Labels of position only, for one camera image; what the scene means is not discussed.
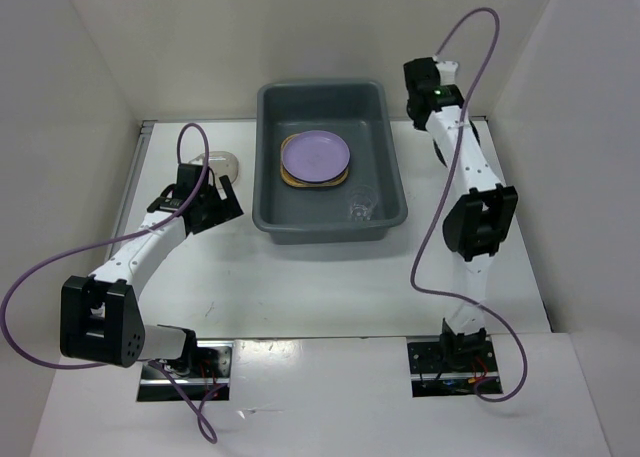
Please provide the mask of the clear square small dish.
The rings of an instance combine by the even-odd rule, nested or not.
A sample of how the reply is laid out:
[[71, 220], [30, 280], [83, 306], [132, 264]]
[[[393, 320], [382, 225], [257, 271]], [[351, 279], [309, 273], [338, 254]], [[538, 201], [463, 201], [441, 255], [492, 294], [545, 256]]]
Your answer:
[[226, 151], [210, 151], [209, 153], [201, 153], [188, 161], [189, 164], [202, 165], [204, 161], [208, 161], [208, 167], [211, 169], [213, 176], [210, 178], [212, 184], [218, 189], [222, 189], [220, 178], [226, 176], [231, 184], [234, 184], [239, 176], [239, 160], [238, 158]]

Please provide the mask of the black round plate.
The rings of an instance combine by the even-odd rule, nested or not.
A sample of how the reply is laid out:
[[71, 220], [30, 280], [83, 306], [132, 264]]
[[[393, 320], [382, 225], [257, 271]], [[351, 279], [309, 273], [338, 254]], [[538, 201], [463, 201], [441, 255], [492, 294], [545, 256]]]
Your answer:
[[[475, 140], [476, 140], [477, 144], [481, 147], [481, 141], [480, 141], [479, 131], [478, 131], [478, 129], [477, 129], [477, 127], [475, 126], [475, 124], [474, 124], [474, 122], [473, 122], [473, 121], [472, 121], [472, 122], [470, 122], [470, 127], [471, 127], [471, 129], [472, 129], [472, 132], [473, 132], [473, 135], [474, 135], [474, 137], [475, 137]], [[441, 152], [441, 150], [440, 150], [440, 147], [438, 146], [438, 144], [437, 144], [437, 142], [436, 142], [435, 140], [433, 140], [433, 142], [432, 142], [432, 143], [433, 143], [433, 147], [434, 147], [435, 154], [436, 154], [436, 156], [437, 156], [437, 158], [438, 158], [439, 162], [440, 162], [440, 163], [441, 163], [445, 168], [447, 168], [447, 163], [446, 163], [446, 161], [445, 161], [445, 159], [444, 159], [444, 156], [443, 156], [443, 154], [442, 154], [442, 152]]]

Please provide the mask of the clear plastic cup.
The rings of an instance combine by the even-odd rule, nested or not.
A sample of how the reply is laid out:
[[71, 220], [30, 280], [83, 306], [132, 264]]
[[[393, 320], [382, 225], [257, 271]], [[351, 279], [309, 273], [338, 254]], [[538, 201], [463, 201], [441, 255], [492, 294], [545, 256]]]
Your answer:
[[361, 185], [347, 193], [347, 218], [352, 222], [370, 221], [378, 206], [378, 193], [375, 189]]

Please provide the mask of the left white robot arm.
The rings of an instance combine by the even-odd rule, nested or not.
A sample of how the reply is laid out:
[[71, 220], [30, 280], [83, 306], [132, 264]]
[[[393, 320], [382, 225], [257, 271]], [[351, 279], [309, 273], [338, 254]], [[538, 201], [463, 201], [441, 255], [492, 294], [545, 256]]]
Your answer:
[[161, 263], [188, 236], [243, 214], [228, 176], [219, 185], [201, 179], [203, 167], [178, 166], [176, 182], [146, 209], [143, 234], [127, 243], [87, 277], [72, 276], [61, 290], [60, 350], [63, 356], [119, 367], [163, 360], [180, 377], [200, 362], [193, 330], [146, 325], [142, 291]]

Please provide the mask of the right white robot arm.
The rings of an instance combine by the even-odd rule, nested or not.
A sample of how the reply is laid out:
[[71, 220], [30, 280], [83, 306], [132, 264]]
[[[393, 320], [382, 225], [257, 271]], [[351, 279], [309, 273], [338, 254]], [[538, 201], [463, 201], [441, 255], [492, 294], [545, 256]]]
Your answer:
[[436, 154], [454, 171], [454, 203], [442, 222], [452, 252], [453, 292], [471, 299], [450, 308], [443, 318], [439, 359], [450, 370], [470, 365], [484, 350], [486, 329], [479, 308], [486, 301], [489, 269], [513, 220], [518, 194], [490, 167], [475, 127], [462, 113], [464, 98], [454, 80], [458, 64], [433, 57], [403, 65], [407, 114], [427, 132]]

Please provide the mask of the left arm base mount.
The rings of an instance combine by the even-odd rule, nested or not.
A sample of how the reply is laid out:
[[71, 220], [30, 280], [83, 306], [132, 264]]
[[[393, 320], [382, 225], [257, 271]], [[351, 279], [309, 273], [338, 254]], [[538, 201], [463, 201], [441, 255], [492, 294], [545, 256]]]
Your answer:
[[[189, 365], [162, 361], [162, 369], [191, 400], [228, 401], [233, 363], [232, 340], [200, 339], [194, 360]], [[142, 366], [136, 401], [142, 403], [179, 401], [181, 396], [170, 380], [156, 368]]]

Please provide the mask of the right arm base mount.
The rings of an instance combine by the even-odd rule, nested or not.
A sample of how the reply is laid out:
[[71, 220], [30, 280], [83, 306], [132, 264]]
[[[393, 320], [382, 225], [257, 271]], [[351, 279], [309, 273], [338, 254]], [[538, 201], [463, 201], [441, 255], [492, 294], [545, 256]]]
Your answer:
[[445, 362], [436, 337], [408, 339], [406, 348], [414, 398], [473, 395], [476, 384], [483, 394], [503, 392], [490, 339], [478, 355], [466, 357], [458, 367]]

